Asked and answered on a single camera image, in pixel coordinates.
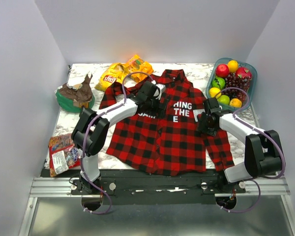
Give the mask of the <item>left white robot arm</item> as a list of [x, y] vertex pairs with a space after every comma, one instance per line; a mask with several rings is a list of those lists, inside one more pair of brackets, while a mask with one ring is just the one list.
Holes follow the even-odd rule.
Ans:
[[114, 105], [97, 111], [81, 109], [71, 139], [80, 150], [81, 177], [84, 179], [82, 188], [88, 194], [94, 194], [99, 189], [98, 153], [105, 144], [109, 128], [136, 114], [160, 115], [165, 110], [165, 104], [160, 103], [165, 89], [165, 85], [146, 81], [136, 94], [125, 94], [124, 99]]

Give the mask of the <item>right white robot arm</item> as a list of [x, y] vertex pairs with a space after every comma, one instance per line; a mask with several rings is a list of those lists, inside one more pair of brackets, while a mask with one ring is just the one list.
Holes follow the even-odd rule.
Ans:
[[216, 181], [217, 189], [229, 192], [234, 183], [257, 177], [276, 179], [286, 168], [279, 134], [274, 130], [258, 129], [240, 119], [234, 112], [223, 110], [216, 98], [204, 101], [204, 111], [198, 115], [198, 131], [217, 136], [226, 131], [245, 145], [244, 161], [226, 168]]

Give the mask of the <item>red black plaid shirt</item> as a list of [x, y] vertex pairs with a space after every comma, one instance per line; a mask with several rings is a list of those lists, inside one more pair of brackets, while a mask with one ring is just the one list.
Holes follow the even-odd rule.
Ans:
[[194, 112], [203, 108], [205, 96], [187, 80], [183, 70], [166, 69], [154, 80], [165, 85], [162, 117], [139, 113], [116, 124], [106, 153], [130, 167], [149, 173], [176, 176], [204, 172], [206, 156], [217, 171], [234, 165], [228, 135], [198, 132]]

